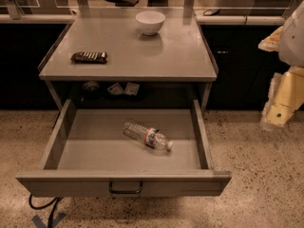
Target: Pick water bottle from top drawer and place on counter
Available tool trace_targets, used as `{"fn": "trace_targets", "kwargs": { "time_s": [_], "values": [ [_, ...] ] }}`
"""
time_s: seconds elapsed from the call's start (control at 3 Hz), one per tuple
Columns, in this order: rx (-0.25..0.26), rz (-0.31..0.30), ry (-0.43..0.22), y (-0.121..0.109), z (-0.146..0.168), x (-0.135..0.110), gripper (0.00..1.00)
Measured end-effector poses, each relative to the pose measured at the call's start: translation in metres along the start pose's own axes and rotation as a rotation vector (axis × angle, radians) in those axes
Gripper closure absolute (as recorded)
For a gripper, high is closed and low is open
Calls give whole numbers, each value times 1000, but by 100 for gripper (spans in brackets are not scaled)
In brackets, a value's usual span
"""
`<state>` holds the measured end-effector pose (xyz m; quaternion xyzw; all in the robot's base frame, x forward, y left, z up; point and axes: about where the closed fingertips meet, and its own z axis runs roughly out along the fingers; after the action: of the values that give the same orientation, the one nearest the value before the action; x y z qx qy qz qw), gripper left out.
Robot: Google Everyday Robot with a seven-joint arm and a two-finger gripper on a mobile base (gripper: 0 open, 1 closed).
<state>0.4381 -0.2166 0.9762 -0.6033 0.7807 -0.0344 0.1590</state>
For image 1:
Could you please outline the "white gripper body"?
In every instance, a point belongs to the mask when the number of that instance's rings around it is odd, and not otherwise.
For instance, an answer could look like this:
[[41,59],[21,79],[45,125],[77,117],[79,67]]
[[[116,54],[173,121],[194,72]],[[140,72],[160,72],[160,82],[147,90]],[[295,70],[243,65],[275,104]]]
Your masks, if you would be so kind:
[[304,67],[291,66],[285,72],[275,95],[275,105],[297,111],[304,104]]

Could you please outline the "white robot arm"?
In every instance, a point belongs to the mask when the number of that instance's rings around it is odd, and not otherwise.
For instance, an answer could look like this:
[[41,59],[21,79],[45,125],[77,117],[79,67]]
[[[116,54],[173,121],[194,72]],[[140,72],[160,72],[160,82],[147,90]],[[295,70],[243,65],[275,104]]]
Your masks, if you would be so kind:
[[283,127],[304,104],[304,2],[258,48],[277,51],[279,60],[290,66],[284,74],[274,74],[262,110],[261,127],[272,131]]

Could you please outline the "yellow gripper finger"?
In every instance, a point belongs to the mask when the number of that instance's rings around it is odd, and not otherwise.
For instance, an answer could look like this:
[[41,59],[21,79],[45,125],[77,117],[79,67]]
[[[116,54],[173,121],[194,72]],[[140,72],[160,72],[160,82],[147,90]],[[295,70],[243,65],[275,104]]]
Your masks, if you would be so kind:
[[269,36],[261,40],[257,47],[267,52],[278,51],[282,30],[283,27],[277,28]]
[[283,74],[275,73],[270,83],[268,91],[268,101],[266,102],[260,119],[261,127],[266,131],[272,131],[283,127],[294,115],[288,108],[275,105],[275,96],[279,88]]

